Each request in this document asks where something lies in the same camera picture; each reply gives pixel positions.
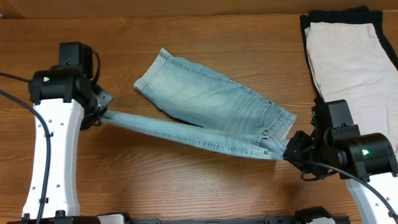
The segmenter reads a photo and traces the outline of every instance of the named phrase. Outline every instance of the wooden surface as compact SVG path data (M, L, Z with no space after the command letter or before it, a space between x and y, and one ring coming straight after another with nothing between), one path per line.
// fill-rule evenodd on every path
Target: wooden surface
M397 0L0 0L8 18L199 16L218 14L307 13L368 6L398 9Z
M398 48L398 13L384 31ZM99 84L110 108L169 119L133 88L159 50L202 63L297 114L289 137L310 132L315 90L305 63L299 15L0 21L1 71L31 78L58 62L60 42L81 41L101 55ZM0 88L29 102L25 83ZM29 190L34 118L0 97L0 222L18 219ZM260 218L324 206L361 223L337 176L303 182L284 161L217 154L111 125L80 133L77 189L82 215L127 211L134 218Z

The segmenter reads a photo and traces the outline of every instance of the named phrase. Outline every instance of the white garment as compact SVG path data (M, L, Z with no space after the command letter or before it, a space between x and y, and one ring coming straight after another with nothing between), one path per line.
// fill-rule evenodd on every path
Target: white garment
M327 101L347 101L361 134L382 133L398 151L398 71L372 24L312 22L307 34L314 83Z

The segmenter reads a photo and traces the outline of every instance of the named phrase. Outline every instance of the brown tabletop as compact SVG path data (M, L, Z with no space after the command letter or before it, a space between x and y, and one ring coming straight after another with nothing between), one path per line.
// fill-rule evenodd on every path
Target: brown tabletop
M384 32L398 49L398 12ZM31 78L58 62L60 42L80 41L101 56L99 84L110 108L170 119L133 83L164 47L226 74L297 115L310 133L315 89L303 53L298 14L0 21L0 71ZM26 83L0 78L0 88L29 102ZM22 213L34 155L34 118L0 97L0 222ZM163 220L262 218L324 206L361 223L338 176L304 182L284 161L217 154L112 125L80 133L76 175L82 215L129 212Z

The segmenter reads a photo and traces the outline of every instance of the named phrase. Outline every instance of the black fabric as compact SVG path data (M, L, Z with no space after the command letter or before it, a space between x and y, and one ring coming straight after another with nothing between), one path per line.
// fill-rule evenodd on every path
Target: black fabric
M368 24L372 23L376 35L379 38L379 42L386 51L390 61L394 64L398 70L398 57L395 53L392 45L387 40L383 33L383 12L382 11L370 11L366 6L361 6L354 9L347 9L344 11L310 11L308 16L300 16L300 24L302 30L304 53L309 68L309 62L307 57L307 40L305 36L305 29L310 27L311 22L327 22L327 23L345 23L345 24Z

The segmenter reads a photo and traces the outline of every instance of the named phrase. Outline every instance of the blue denim fabric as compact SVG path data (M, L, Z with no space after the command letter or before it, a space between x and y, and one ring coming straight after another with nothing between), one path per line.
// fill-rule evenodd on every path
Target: blue denim fabric
M282 159L295 115L227 76L162 49L136 90L179 124L116 111L104 121L234 156Z

